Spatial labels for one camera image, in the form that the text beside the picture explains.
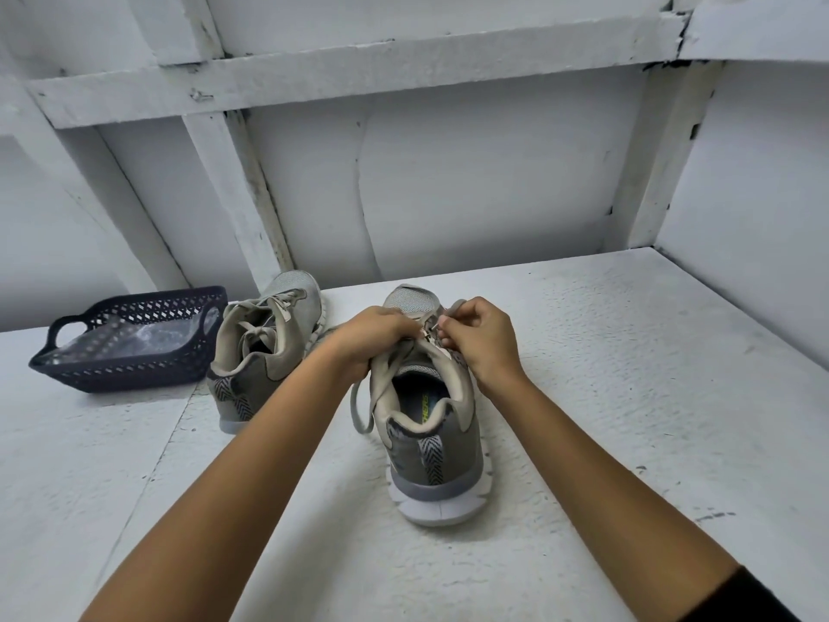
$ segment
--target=black and white chevron pattern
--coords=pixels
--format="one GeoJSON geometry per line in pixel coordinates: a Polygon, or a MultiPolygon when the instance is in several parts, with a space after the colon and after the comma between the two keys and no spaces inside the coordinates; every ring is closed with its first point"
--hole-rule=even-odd
{"type": "Polygon", "coordinates": [[[220,377],[213,383],[215,398],[217,401],[232,401],[236,408],[236,414],[239,415],[239,421],[250,421],[254,418],[254,413],[250,409],[248,398],[233,393],[232,379],[232,376],[220,377]]]}
{"type": "Polygon", "coordinates": [[[429,484],[443,484],[443,441],[436,435],[420,439],[417,444],[429,484]]]}

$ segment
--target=tied shoelace bow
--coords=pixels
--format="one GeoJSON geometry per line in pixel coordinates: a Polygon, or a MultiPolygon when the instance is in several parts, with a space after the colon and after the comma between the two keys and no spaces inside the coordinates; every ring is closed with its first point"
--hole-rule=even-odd
{"type": "MultiPolygon", "coordinates": [[[[445,351],[443,345],[440,343],[440,336],[438,335],[438,317],[441,314],[445,314],[448,317],[454,316],[454,314],[458,311],[458,308],[460,308],[465,302],[466,301],[464,299],[459,299],[453,303],[451,308],[448,310],[443,310],[442,308],[433,310],[432,312],[427,312],[420,318],[415,319],[420,324],[420,327],[424,332],[424,339],[428,343],[431,343],[432,345],[435,345],[439,349],[443,350],[444,353],[449,353],[445,351]]],[[[374,374],[377,387],[371,393],[367,424],[363,424],[358,411],[358,392],[360,391],[360,384],[362,381],[359,381],[351,387],[351,422],[354,424],[354,429],[356,429],[361,435],[367,435],[372,429],[374,429],[374,408],[377,405],[377,400],[380,397],[383,397],[386,393],[386,390],[389,386],[391,386],[391,381],[394,380],[397,372],[400,370],[400,367],[403,366],[407,360],[409,360],[409,357],[415,351],[416,347],[417,342],[415,340],[406,338],[397,344],[396,352],[390,357],[389,365],[385,370],[380,372],[378,375],[379,371],[375,371],[372,368],[371,372],[374,374]]]]}
{"type": "Polygon", "coordinates": [[[275,314],[280,314],[285,322],[290,321],[292,318],[290,309],[296,305],[299,299],[306,298],[306,296],[307,292],[304,290],[292,289],[286,292],[279,292],[278,294],[265,298],[264,306],[262,300],[258,302],[236,301],[229,303],[225,309],[225,315],[227,315],[227,313],[237,305],[251,311],[261,310],[264,309],[264,307],[267,307],[270,308],[272,312],[272,315],[264,322],[264,325],[256,326],[248,323],[247,321],[239,322],[239,325],[241,325],[245,330],[244,334],[242,334],[241,340],[239,341],[239,352],[242,359],[251,354],[251,349],[256,343],[262,343],[271,351],[271,353],[273,353],[277,346],[275,314]]]}

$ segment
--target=black sleeve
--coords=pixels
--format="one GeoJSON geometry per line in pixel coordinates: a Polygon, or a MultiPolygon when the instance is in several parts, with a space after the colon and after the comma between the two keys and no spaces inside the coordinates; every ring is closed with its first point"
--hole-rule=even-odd
{"type": "Polygon", "coordinates": [[[771,591],[741,567],[720,585],[707,600],[680,622],[763,619],[768,622],[797,622],[792,612],[771,591]]]}

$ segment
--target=person's left arm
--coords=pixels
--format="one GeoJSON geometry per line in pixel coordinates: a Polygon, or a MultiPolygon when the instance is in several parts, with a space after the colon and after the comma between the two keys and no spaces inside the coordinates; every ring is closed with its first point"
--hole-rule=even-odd
{"type": "Polygon", "coordinates": [[[420,326],[368,308],[331,334],[140,541],[82,622],[225,622],[348,387],[420,326]]]}

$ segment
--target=gray sneaker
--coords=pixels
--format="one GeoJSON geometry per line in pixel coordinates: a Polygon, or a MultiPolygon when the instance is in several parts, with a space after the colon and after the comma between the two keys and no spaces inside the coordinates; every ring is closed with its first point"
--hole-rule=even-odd
{"type": "Polygon", "coordinates": [[[389,457],[389,494],[407,519],[422,526],[461,523],[483,508],[492,489],[469,369],[440,344],[436,327],[445,311],[433,293],[401,285],[383,305],[419,321],[426,337],[400,341],[371,360],[368,424],[360,418],[355,385],[354,427],[368,434],[377,424],[389,457]]]}
{"type": "Polygon", "coordinates": [[[324,329],[319,286],[302,270],[280,274],[259,299],[228,305],[207,371],[222,431],[239,432],[324,329]]]}

